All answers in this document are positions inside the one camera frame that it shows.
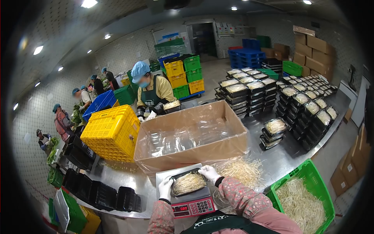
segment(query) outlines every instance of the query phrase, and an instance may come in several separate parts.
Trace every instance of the stack of cardboard boxes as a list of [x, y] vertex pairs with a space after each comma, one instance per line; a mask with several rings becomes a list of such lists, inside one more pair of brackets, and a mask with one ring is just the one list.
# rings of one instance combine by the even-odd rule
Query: stack of cardboard boxes
[[365, 174], [370, 149], [370, 145], [366, 143], [366, 129], [362, 125], [356, 141], [340, 160], [330, 179], [337, 196], [347, 191]]
[[324, 40], [310, 35], [295, 34], [293, 62], [303, 67], [301, 76], [321, 74], [331, 81], [335, 57], [335, 48]]

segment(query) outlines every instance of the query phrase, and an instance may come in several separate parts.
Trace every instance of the floral sleeve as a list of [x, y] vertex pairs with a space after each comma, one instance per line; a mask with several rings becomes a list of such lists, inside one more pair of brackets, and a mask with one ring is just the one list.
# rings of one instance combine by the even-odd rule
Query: floral sleeve
[[156, 201], [149, 221], [148, 234], [173, 234], [174, 213], [171, 205], [165, 201]]
[[252, 219], [261, 210], [273, 207], [267, 196], [253, 191], [232, 177], [225, 177], [218, 189], [237, 214], [247, 219]]

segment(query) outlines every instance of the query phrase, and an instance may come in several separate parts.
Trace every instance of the cardboard box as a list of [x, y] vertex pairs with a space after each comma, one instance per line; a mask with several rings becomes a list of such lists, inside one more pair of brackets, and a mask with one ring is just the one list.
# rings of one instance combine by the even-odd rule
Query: cardboard box
[[338, 169], [343, 173], [349, 187], [352, 187], [358, 181], [358, 174], [352, 159], [348, 157], [349, 151], [341, 158]]
[[298, 52], [295, 52], [294, 62], [303, 66], [303, 65], [305, 65], [305, 60], [306, 60], [305, 55], [302, 55]]
[[309, 35], [307, 36], [307, 46], [322, 51], [325, 54], [335, 54], [335, 48], [332, 45], [324, 40]]
[[306, 66], [302, 66], [302, 67], [303, 67], [303, 70], [301, 71], [301, 76], [302, 77], [310, 76], [310, 69]]
[[261, 51], [262, 52], [265, 52], [265, 55], [266, 57], [269, 57], [269, 58], [274, 58], [274, 49], [273, 48], [265, 48], [265, 47], [261, 47]]
[[274, 49], [276, 51], [282, 52], [282, 54], [283, 54], [282, 58], [287, 58], [288, 55], [289, 55], [289, 46], [287, 46], [287, 45], [283, 45], [283, 44], [279, 44], [279, 43], [274, 43]]
[[295, 51], [309, 58], [311, 58], [313, 55], [311, 47], [300, 44], [300, 43], [295, 43]]
[[295, 43], [300, 43], [306, 45], [306, 35], [305, 34], [295, 34]]
[[[226, 119], [224, 126], [229, 128], [230, 137], [212, 140], [219, 136], [212, 133], [203, 138], [204, 128], [199, 127], [201, 121], [216, 121]], [[199, 143], [203, 139], [211, 140], [211, 143], [188, 148], [187, 150], [169, 151], [162, 154], [154, 150], [154, 144], [150, 144], [149, 137], [153, 133], [164, 132], [164, 140], [175, 143], [176, 131], [188, 130], [187, 141], [194, 140]], [[196, 106], [189, 109], [163, 115], [140, 125], [138, 140], [135, 146], [134, 161], [139, 168], [148, 176], [154, 176], [156, 172], [176, 169], [193, 165], [196, 163], [215, 163], [222, 159], [245, 155], [248, 152], [247, 145], [248, 130], [241, 120], [224, 100]]]
[[331, 176], [330, 182], [337, 196], [342, 195], [349, 188], [343, 173], [338, 167], [335, 169], [333, 175]]
[[321, 51], [314, 49], [312, 52], [312, 59], [322, 64], [334, 64], [335, 54], [325, 54]]

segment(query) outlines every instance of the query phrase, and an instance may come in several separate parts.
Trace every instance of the green plastic crate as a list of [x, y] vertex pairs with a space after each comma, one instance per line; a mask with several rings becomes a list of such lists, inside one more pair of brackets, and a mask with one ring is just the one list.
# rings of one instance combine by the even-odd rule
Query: green plastic crate
[[130, 85], [126, 85], [114, 91], [114, 97], [118, 100], [120, 106], [132, 105], [135, 101], [136, 95]]
[[69, 231], [80, 234], [86, 226], [87, 219], [76, 200], [69, 194], [67, 194], [64, 190], [62, 190], [62, 194], [64, 195], [65, 201], [69, 207], [70, 221], [67, 229]]
[[283, 71], [293, 76], [301, 76], [303, 67], [291, 61], [283, 61]]
[[273, 183], [270, 187], [270, 191], [267, 194], [267, 196], [272, 201], [273, 207], [278, 211], [284, 213], [282, 205], [275, 191], [278, 190], [288, 180], [294, 177], [304, 178], [304, 184], [306, 186], [306, 189], [322, 201], [326, 212], [326, 221], [319, 227], [316, 233], [323, 233], [326, 230], [326, 228], [330, 225], [330, 223], [333, 221], [335, 217], [335, 209], [330, 194], [327, 190], [327, 187], [324, 181], [322, 180], [322, 177], [319, 174], [316, 166], [314, 166], [312, 160], [305, 160], [302, 164], [300, 164], [300, 166], [295, 168], [288, 175], [285, 175], [282, 179]]
[[268, 75], [270, 78], [273, 78], [274, 80], [278, 80], [279, 78], [279, 75], [272, 69], [257, 69], [257, 70]]
[[48, 207], [49, 207], [50, 223], [53, 225], [59, 226], [60, 223], [57, 222], [57, 214], [56, 214], [55, 207], [53, 206], [53, 198], [49, 199]]
[[183, 60], [183, 66], [186, 72], [201, 68], [200, 55], [193, 56]]
[[173, 93], [177, 99], [182, 98], [182, 97], [187, 97], [188, 95], [190, 95], [190, 92], [188, 90], [188, 85], [182, 85], [182, 86], [179, 86], [173, 89]]
[[201, 80], [203, 78], [203, 74], [201, 73], [201, 68], [191, 70], [191, 71], [187, 71], [186, 76], [187, 76], [187, 82], [188, 83], [191, 83], [191, 82], [194, 82], [194, 81], [197, 81], [197, 80]]

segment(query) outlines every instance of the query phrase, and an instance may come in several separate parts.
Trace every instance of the hand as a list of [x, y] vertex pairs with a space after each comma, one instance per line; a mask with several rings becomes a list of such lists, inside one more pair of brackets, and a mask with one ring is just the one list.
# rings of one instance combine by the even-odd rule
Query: hand
[[200, 174], [202, 174], [203, 176], [205, 176], [213, 184], [215, 184], [215, 182], [217, 181], [217, 179], [221, 177], [215, 171], [214, 167], [209, 166], [209, 165], [203, 166], [202, 168], [200, 168], [200, 170], [198, 170], [198, 172]]
[[173, 180], [170, 178], [166, 178], [159, 184], [159, 192], [160, 198], [166, 199], [171, 201], [171, 185], [173, 184]]

